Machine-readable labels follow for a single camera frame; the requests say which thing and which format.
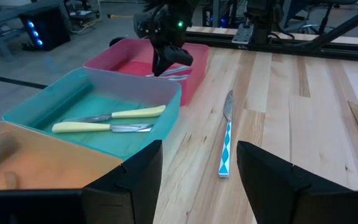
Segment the teal translucent plastic bin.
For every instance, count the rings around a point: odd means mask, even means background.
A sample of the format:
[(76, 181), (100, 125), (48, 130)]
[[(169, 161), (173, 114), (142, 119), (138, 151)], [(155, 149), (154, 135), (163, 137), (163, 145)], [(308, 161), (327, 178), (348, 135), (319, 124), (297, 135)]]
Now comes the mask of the teal translucent plastic bin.
[(156, 139), (165, 139), (178, 118), (181, 86), (177, 82), (124, 73), (78, 68), (8, 111), (5, 121), (52, 134), (52, 126), (70, 118), (164, 105), (154, 118), (110, 119), (108, 124), (152, 124), (145, 133), (110, 130), (59, 133), (56, 138), (90, 147), (123, 160)]

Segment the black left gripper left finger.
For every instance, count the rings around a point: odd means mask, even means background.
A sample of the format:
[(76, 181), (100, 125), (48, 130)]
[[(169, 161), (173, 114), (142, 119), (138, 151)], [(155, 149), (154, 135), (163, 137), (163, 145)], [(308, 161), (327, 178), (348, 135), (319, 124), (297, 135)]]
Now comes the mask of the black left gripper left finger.
[(0, 224), (153, 224), (162, 164), (154, 140), (86, 185), (0, 190)]

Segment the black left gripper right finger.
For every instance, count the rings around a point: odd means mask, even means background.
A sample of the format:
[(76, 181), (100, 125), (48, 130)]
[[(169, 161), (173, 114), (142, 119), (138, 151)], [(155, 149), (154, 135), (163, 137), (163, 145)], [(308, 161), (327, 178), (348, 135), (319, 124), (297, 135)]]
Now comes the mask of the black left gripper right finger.
[(351, 190), (245, 141), (237, 166), (258, 224), (358, 224)]

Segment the cream-handled table knife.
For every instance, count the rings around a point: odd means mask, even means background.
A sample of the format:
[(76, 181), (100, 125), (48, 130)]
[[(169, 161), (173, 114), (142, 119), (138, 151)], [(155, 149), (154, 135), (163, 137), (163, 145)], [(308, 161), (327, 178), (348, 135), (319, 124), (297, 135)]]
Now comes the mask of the cream-handled table knife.
[(143, 108), (143, 109), (137, 109), (137, 110), (127, 110), (127, 111), (116, 111), (111, 114), (101, 114), (97, 116), (87, 116), (82, 118), (68, 118), (63, 119), (64, 121), (72, 121), (72, 122), (86, 122), (86, 123), (92, 123), (92, 122), (102, 122), (107, 121), (110, 119), (116, 119), (116, 118), (151, 118), (160, 116), (165, 111), (166, 106), (156, 106), (152, 108)]
[(102, 123), (61, 122), (52, 126), (53, 133), (112, 131), (114, 133), (149, 132), (153, 124), (113, 125)]

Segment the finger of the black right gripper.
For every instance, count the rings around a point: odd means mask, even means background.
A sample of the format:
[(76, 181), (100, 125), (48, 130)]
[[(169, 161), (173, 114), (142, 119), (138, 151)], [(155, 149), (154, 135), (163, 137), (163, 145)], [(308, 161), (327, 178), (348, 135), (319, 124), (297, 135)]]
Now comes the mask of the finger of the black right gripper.
[(172, 64), (174, 64), (174, 53), (174, 46), (163, 46), (154, 48), (152, 73), (155, 77), (159, 77)]

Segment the pink translucent plastic bin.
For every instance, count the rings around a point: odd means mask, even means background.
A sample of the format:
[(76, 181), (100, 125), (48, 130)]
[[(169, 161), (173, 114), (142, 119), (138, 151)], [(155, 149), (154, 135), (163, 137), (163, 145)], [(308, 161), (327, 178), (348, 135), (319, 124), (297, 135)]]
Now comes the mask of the pink translucent plastic bin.
[[(183, 48), (193, 57), (191, 68), (171, 75), (189, 75), (181, 84), (182, 106), (189, 103), (206, 73), (209, 47), (186, 43)], [(84, 63), (84, 67), (146, 77), (152, 74), (153, 48), (146, 39), (125, 38)], [(169, 68), (178, 67), (179, 63)]]

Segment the orange translucent plastic bin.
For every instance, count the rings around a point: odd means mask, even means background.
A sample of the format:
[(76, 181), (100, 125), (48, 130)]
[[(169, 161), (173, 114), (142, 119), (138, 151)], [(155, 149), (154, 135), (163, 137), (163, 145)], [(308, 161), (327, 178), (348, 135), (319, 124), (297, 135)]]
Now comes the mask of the orange translucent plastic bin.
[(18, 150), (0, 164), (0, 190), (8, 190), (4, 173), (17, 174), (19, 188), (77, 189), (107, 174), (122, 159), (0, 121), (0, 134), (19, 142)]

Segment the black computer tower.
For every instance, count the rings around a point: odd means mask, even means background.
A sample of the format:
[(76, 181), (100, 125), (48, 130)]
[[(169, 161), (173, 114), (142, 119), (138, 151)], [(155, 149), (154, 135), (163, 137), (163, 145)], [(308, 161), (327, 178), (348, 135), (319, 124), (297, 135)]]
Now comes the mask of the black computer tower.
[(31, 40), (29, 50), (51, 51), (71, 41), (58, 7), (43, 7), (24, 12), (19, 15), (19, 19)]

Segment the black aluminium table frame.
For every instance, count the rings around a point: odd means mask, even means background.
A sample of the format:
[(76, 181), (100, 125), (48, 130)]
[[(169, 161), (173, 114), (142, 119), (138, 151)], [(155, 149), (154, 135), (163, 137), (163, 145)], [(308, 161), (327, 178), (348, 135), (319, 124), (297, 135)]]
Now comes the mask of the black aluminium table frame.
[(239, 34), (229, 35), (187, 31), (185, 41), (225, 49), (358, 61), (358, 44), (335, 42), (337, 38), (357, 26), (358, 15), (327, 34), (319, 35), (312, 40), (281, 39), (277, 35), (271, 38), (263, 33), (260, 38), (263, 40), (262, 44), (252, 39), (248, 43), (245, 43), (234, 41), (236, 37), (239, 37)]

